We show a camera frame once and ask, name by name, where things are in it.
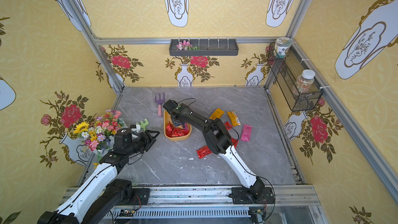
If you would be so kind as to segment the small yellow tea bag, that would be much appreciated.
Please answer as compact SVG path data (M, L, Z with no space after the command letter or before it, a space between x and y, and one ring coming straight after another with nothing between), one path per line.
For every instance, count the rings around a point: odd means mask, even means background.
M231 125L236 127L241 125L239 117L235 111L227 111L227 115L230 119Z

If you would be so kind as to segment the long red tea bag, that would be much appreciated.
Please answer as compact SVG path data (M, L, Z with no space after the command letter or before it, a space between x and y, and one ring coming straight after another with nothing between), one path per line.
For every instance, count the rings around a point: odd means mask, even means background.
M202 159L210 154L212 154L212 151L208 148L208 146L203 146L197 150L197 155L199 159Z

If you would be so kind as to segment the red tea bag front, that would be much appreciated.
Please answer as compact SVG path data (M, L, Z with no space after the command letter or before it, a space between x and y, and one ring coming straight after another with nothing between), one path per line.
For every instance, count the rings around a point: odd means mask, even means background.
M177 138L186 136L189 134L190 130L186 124L182 128L174 127L170 122L166 125L166 136L168 138Z

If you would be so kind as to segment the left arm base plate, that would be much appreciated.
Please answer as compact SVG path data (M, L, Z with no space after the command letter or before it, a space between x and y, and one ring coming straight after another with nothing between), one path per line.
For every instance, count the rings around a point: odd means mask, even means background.
M150 196L149 188L133 188L132 195L128 197L126 200L123 200L121 203L123 205L143 206L148 204L149 196Z

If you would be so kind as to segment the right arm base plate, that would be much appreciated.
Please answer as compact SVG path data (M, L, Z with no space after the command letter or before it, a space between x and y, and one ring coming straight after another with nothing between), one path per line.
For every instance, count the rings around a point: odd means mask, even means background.
M248 188L235 187L231 189L228 195L232 199L233 204L274 204L275 194L271 187L265 187L259 192L254 192Z

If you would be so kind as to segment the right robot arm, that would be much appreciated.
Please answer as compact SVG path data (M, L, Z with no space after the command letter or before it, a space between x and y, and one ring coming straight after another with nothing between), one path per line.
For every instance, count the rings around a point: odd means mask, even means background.
M263 180L245 164L239 156L232 142L226 126L220 119L209 119L195 111L188 105L168 100L163 108L171 116L174 125L190 124L201 131L210 151L223 158L237 175L241 185L246 189L248 197L259 200L265 190Z

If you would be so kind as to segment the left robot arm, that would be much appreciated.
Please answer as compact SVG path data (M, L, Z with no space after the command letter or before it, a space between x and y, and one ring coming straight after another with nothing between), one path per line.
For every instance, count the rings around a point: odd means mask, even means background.
M114 147L100 160L91 176L61 206L44 212L39 224L97 224L119 204L145 205L149 189L133 189L132 182L117 175L136 155L148 152L159 131L134 132L130 128L117 131Z

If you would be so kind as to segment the small red tea bag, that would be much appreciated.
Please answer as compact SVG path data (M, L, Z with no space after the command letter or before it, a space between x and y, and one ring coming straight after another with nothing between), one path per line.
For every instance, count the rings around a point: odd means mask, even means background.
M228 121L224 123L224 126L226 127L227 130L233 129L233 126Z

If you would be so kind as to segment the large yellow tea bag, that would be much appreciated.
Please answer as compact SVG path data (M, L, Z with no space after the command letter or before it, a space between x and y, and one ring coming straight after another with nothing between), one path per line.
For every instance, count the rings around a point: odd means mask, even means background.
M224 115L224 111L220 108L217 108L209 117L209 119L216 120L220 119Z

